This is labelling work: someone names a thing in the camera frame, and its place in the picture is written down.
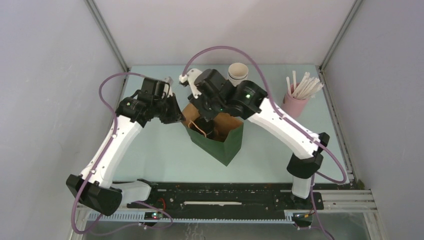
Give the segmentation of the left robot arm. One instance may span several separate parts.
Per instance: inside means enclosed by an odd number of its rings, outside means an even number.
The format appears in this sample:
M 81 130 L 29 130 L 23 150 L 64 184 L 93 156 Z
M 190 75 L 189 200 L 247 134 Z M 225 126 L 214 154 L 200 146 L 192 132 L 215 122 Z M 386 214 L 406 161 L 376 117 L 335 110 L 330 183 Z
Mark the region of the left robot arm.
M 156 206 L 158 194 L 146 180 L 113 183 L 113 177 L 125 152 L 147 122 L 154 118 L 163 124 L 185 120 L 168 78 L 144 78 L 141 88 L 119 103 L 115 115 L 93 159 L 79 175 L 71 174 L 66 180 L 80 204 L 104 216 L 111 216 L 119 207 L 136 201 L 145 208 Z

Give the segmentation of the black cup lid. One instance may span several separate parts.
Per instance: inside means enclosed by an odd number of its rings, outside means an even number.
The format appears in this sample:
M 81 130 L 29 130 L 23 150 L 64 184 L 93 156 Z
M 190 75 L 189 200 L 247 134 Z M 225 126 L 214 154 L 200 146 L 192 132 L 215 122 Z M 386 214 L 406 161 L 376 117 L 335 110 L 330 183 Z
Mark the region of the black cup lid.
M 206 120 L 203 117 L 198 117 L 192 125 L 193 129 L 199 134 L 206 136 L 209 139 L 215 137 L 215 124 L 212 120 Z

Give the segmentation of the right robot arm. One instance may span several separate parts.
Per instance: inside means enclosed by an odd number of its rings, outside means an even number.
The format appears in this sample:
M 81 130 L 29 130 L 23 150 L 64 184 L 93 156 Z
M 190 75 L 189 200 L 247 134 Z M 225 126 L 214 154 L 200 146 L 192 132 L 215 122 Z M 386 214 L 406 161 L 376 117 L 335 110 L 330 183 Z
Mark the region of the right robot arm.
M 240 117 L 262 127 L 288 146 L 292 150 L 287 165 L 293 180 L 291 204 L 297 209 L 310 204 L 312 177 L 323 161 L 323 148 L 314 141 L 327 145 L 329 136 L 326 133 L 311 132 L 278 107 L 273 107 L 275 102 L 253 81 L 243 80 L 234 86 L 216 69 L 192 68 L 179 76 L 179 82 L 190 87 L 188 100 L 206 121 L 221 113 Z

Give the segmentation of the green paper bag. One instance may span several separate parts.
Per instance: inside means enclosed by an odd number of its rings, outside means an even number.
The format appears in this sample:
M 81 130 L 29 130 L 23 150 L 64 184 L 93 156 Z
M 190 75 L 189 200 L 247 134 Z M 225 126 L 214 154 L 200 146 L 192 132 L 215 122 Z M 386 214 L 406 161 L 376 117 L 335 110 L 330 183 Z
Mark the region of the green paper bag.
M 182 110 L 185 127 L 191 141 L 224 166 L 228 166 L 242 147 L 244 123 L 228 113 L 219 113 L 214 123 L 214 138 L 207 138 L 195 131 L 194 121 L 201 117 L 197 108 L 189 103 Z

